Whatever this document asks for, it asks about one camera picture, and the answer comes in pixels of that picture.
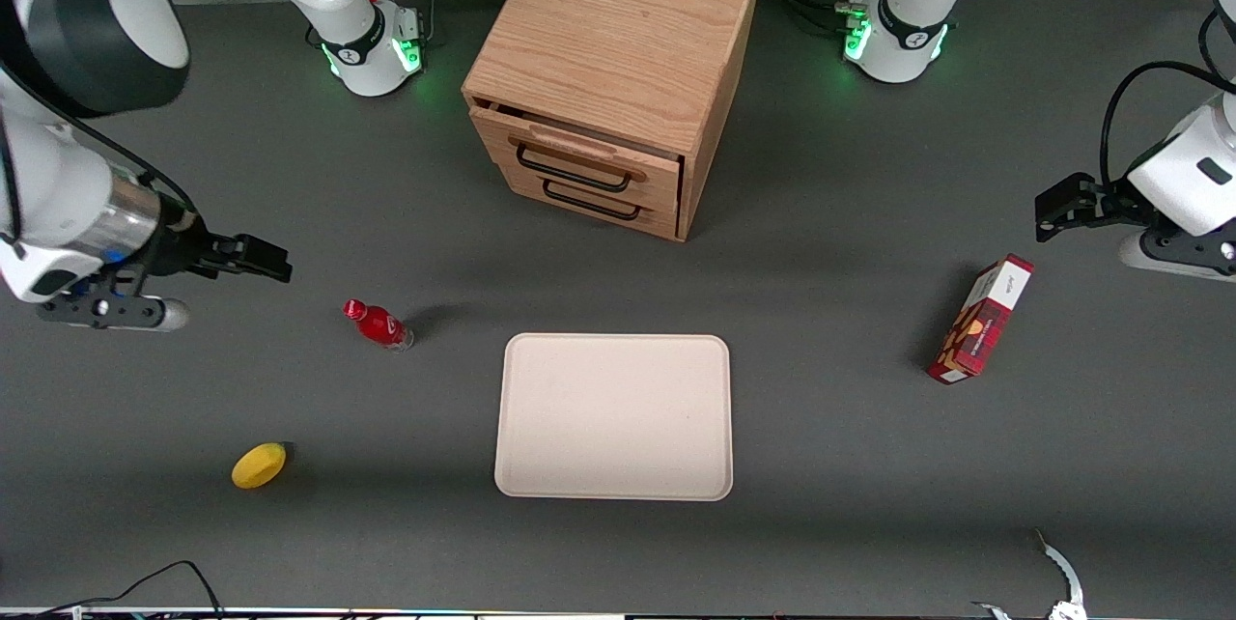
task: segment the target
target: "silver metal cylinder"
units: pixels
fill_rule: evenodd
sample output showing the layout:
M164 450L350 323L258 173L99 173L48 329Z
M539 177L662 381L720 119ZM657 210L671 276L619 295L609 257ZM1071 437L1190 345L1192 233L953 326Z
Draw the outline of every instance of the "silver metal cylinder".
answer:
M66 247L95 256L105 263L119 263L146 246L158 227L158 193L111 169L111 196L90 227Z

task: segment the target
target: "gray table surface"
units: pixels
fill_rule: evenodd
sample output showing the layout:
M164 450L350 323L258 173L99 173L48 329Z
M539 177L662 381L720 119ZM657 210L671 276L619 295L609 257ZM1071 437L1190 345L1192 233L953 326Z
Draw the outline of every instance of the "gray table surface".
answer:
M337 86L290 5L184 9L184 95L101 124L295 278L153 282L193 308L173 335L44 325L0 294L0 604L188 557L235 606L1033 616L1064 593L1044 526L1093 615L1230 618L1236 289L1122 268L1116 230L1032 236L1035 194L1093 170L1115 84L1196 59L1209 7L962 0L937 65L879 86L760 0L685 246L504 188L459 95L498 0L444 4L428 72L383 100ZM1117 162L1208 93L1145 79ZM989 373L938 385L922 366L1007 253L1038 268ZM419 345L363 342L352 295ZM502 351L534 330L727 340L733 494L498 493ZM294 467L232 488L265 441ZM187 573L131 598L204 601Z

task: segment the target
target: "plastic bottle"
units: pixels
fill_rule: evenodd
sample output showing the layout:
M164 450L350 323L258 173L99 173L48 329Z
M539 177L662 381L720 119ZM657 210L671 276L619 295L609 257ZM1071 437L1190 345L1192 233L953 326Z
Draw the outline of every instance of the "plastic bottle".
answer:
M398 317L391 316L384 308L366 306L358 299L349 299L347 304L344 304L344 315L356 321L356 329L366 338L373 340L391 352L402 352L412 347L412 331Z

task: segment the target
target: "black metal handle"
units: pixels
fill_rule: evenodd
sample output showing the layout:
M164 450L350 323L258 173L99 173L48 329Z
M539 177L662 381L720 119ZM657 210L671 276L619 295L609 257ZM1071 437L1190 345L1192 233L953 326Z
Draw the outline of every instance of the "black metal handle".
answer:
M570 196L564 196L564 194L561 193L554 193L554 190L549 189L549 184L551 184L551 182L552 180L541 180L541 190L544 190L545 198L556 199L556 201L565 201L566 205L570 206L582 206L583 210L596 211L597 215L613 216L613 219L618 219L622 221L632 221L635 220L637 216L639 216L638 205L634 206L635 210L630 211L630 214L627 214L627 211L608 210L608 207L601 205L592 205L591 201L582 201L582 199L575 199Z
M529 162L524 158L524 151L528 145L519 142L519 148L515 149L515 161L520 163L524 168L531 168L531 170L539 170L541 174L556 175L560 179L571 180L574 184L587 185L587 188L596 188L598 190L606 190L606 193L623 193L627 185L630 185L630 174L622 177L622 184L606 184L604 180L588 179L587 175L571 174L570 170L561 170L561 168L552 168L551 165L544 165L544 163Z

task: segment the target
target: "wood grain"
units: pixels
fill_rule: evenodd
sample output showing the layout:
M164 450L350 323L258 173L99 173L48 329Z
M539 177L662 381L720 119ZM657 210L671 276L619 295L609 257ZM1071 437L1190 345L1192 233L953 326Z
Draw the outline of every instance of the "wood grain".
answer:
M467 95L695 154L750 0L507 0Z
M716 90L716 101L712 105L708 120L701 127L698 140L700 151L695 158L685 159L682 168L682 201L679 210L679 236L687 237L695 214L700 206L700 198L703 196L703 185L708 179L708 170L712 168L712 159L717 154L717 146L721 143L721 135L729 117L729 107L734 103L734 93L738 91L738 79L743 74L743 58L747 56L747 37L751 30L751 16L755 12L755 0L747 0L745 12L742 25L733 40L729 52L729 64L726 67Z

